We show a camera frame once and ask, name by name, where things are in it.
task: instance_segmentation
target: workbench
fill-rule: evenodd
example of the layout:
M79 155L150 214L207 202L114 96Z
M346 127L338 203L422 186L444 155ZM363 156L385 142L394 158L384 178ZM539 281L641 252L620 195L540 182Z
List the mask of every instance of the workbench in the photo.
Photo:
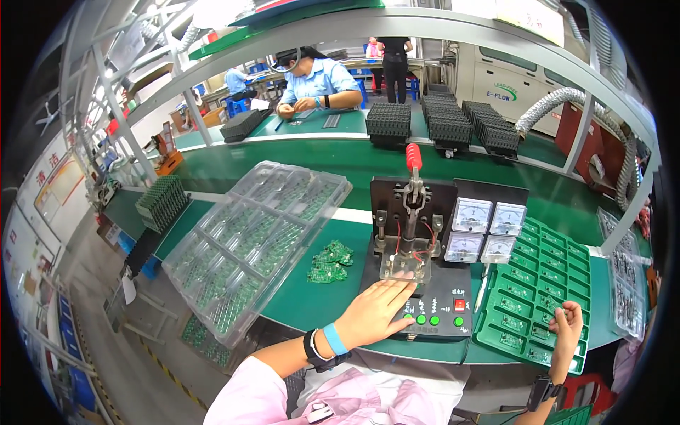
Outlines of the workbench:
M215 144L201 148L191 138L201 140L198 133L177 139L185 161L175 174L182 178L185 190L222 194L227 192L252 167L262 160L298 165L316 171L341 174L347 177L354 189L342 204L343 220L330 220L298 265L293 269L279 291L262 314L276 322L299 330L324 326L337 319L350 301L358 294L363 270L364 255L371 234L369 183L374 175L407 177L404 154L379 150L366 139L363 113L348 112L335 129L321 129L328 112L317 111L296 126L273 128L278 117L265 120L246 141L228 146ZM414 114L411 129L414 137L425 131L424 123L417 122L422 114ZM520 146L524 154L553 158L564 162L564 156L555 152L548 141L529 141ZM615 203L591 191L585 184L572 178L523 163L494 162L489 156L470 153L461 159L442 158L432 146L421 146L423 169L421 176L428 179L450 180L463 177L471 180L508 184L529 189L528 216L546 223L575 241L599 246L602 237L596 210L602 206L617 213ZM141 235L144 226L134 204L140 192L121 190L105 210L105 214L132 238ZM173 228L167 233L155 255L163 260L182 237L214 204L211 201L193 200ZM339 239L355 251L354 265L348 270L348 279L332 284L310 284L306 273L311 257L332 239ZM641 254L649 256L649 247L640 237ZM611 291L606 258L592 256L591 331L589 349L616 341L612 331ZM473 269L472 290L477 294L481 283L481 264ZM367 347L390 356L419 358L438 362L460 362L464 343L428 343L385 340ZM504 364L515 361L499 352L471 342L466 363Z

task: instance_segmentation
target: analog meter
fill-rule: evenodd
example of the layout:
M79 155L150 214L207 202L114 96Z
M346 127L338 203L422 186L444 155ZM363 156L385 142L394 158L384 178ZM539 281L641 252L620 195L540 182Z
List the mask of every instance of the analog meter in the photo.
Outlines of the analog meter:
M454 262L477 262L484 243L484 235L451 232L444 260Z
M486 238L486 245L484 245L479 261L490 262L492 264L507 264L510 261L510 255L514 246L514 237L490 235Z
M524 216L526 216L524 205L497 202L494 219L491 221L491 234L518 236L522 231Z
M452 230L462 232L486 233L489 217L494 204L479 199L458 198L454 210Z

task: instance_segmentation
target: paper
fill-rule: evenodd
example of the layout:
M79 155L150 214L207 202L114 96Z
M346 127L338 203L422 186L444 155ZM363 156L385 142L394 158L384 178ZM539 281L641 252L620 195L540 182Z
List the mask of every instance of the paper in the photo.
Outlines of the paper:
M252 99L250 101L250 109L258 109L260 111L269 109L269 101L263 101L262 99Z
M132 303L135 300L135 298L137 298L137 289L135 288L135 284L132 282L132 280L128 277L127 274L123 276L122 285L123 294L125 294L125 304L128 305Z

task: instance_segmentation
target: bracelet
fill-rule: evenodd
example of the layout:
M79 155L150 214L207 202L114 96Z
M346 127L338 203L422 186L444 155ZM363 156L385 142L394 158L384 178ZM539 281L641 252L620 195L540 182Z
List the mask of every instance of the bracelet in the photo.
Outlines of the bracelet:
M349 352L349 350L345 348L344 344L342 344L342 340L340 340L338 331L335 329L335 323L324 326L324 336L330 345L330 349L335 353L336 356L340 356Z

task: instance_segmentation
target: blue shirt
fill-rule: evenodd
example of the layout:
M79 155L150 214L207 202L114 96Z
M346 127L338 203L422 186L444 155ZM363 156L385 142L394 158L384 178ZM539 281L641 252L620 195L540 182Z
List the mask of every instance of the blue shirt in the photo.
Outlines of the blue shirt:
M345 90L359 90L349 71L333 59L314 59L309 75L290 74L281 103L295 103L303 97L333 95Z
M246 75L236 68L229 69L224 74L224 83L229 87L229 95L245 92Z

